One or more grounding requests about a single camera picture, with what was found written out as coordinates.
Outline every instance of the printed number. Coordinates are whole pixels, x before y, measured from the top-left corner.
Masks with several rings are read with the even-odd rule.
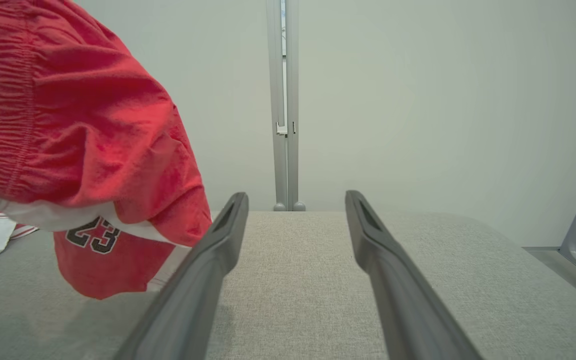
[[[110,250],[113,249],[115,242],[117,241],[117,237],[121,234],[118,228],[113,227],[110,225],[108,221],[103,221],[103,227],[107,230],[103,233],[103,239],[105,239],[105,244],[102,243],[102,239],[98,237],[94,237],[92,242],[90,243],[90,248],[92,251],[99,254],[107,254],[110,253]]]
[[[83,232],[96,229],[99,226],[100,219],[101,218],[96,218],[85,225],[73,228],[73,230],[68,230],[66,232],[66,239],[76,246],[86,248],[86,244],[89,242],[91,236]],[[107,254],[113,250],[113,246],[115,246],[115,242],[122,232],[106,220],[104,220],[101,225],[105,228],[102,236],[103,239],[93,237],[92,241],[90,241],[90,248],[95,253]]]
[[[96,218],[86,225],[82,225],[78,228],[73,228],[73,230],[68,230],[66,232],[66,239],[71,243],[75,244],[76,246],[80,246],[82,248],[86,248],[86,243],[90,239],[90,235],[88,234],[80,234],[83,231],[93,230],[97,227],[100,218]]]

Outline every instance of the floor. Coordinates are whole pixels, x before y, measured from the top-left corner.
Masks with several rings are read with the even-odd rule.
[[[526,250],[576,289],[576,266],[557,250]]]

